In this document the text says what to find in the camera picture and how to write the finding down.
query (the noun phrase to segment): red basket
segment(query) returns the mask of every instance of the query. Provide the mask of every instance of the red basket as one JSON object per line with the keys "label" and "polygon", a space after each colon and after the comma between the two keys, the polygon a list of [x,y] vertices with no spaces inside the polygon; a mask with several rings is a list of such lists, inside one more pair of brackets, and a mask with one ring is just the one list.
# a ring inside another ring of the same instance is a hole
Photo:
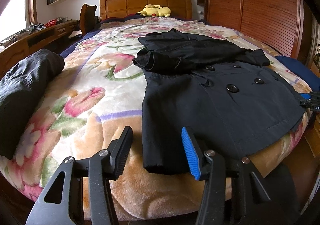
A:
{"label": "red basket", "polygon": [[46,23],[44,26],[45,26],[45,27],[52,27],[52,26],[54,26],[56,23],[57,23],[57,20],[54,19],[54,20],[49,21],[48,23]]}

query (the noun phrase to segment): black coat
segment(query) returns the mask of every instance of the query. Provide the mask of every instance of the black coat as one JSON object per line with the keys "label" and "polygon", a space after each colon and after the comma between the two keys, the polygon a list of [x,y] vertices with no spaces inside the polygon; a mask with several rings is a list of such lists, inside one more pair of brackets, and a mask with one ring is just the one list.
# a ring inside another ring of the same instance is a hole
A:
{"label": "black coat", "polygon": [[148,83],[142,141],[149,172],[189,171],[184,126],[210,149],[239,159],[279,140],[305,112],[293,87],[264,67],[270,61],[262,50],[175,29],[139,41],[146,48],[133,62]]}

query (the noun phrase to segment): bed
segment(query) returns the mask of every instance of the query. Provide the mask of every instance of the bed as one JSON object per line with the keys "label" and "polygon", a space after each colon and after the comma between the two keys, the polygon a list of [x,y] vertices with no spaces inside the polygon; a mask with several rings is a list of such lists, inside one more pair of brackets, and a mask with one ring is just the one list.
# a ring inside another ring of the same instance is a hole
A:
{"label": "bed", "polygon": [[[169,6],[172,16],[185,20],[131,16],[148,3]],[[190,21],[191,0],[100,0],[100,16],[103,21],[74,48],[63,53],[65,68],[47,87],[14,158],[9,161],[0,157],[3,176],[33,201],[65,157],[91,157],[119,138],[124,126],[129,125],[134,131],[134,142],[127,164],[119,180],[110,182],[119,220],[161,218],[199,209],[202,182],[195,181],[188,173],[165,176],[143,169],[141,116],[146,80],[141,69],[132,64],[132,58],[142,49],[138,37],[147,33],[175,28],[228,40],[249,49],[261,48],[271,61],[270,68],[296,91],[311,91],[275,58],[279,53],[270,46],[231,28]],[[7,60],[5,64],[14,64],[28,56],[11,53],[0,53],[0,58]],[[287,133],[250,156],[263,176],[292,152],[309,118],[307,111],[296,132]],[[227,180],[226,198],[230,197],[231,181]],[[84,180],[83,198],[85,217],[90,219],[87,180]]]}

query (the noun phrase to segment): wooden chair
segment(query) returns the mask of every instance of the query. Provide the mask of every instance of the wooden chair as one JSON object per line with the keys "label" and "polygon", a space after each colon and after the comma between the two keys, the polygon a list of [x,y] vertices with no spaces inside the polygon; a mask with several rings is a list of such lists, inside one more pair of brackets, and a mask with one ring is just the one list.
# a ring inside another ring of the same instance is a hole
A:
{"label": "wooden chair", "polygon": [[96,25],[95,18],[94,18],[96,9],[97,9],[97,6],[89,6],[88,4],[83,4],[81,8],[80,29],[83,37],[92,29],[94,29]]}

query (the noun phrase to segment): yellow plush toy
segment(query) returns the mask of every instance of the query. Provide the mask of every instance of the yellow plush toy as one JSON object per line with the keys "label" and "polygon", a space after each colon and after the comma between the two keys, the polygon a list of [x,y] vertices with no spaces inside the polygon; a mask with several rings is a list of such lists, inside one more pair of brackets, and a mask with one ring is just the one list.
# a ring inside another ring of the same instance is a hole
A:
{"label": "yellow plush toy", "polygon": [[143,16],[170,17],[171,9],[168,7],[161,7],[160,5],[148,4],[142,11],[138,13]]}

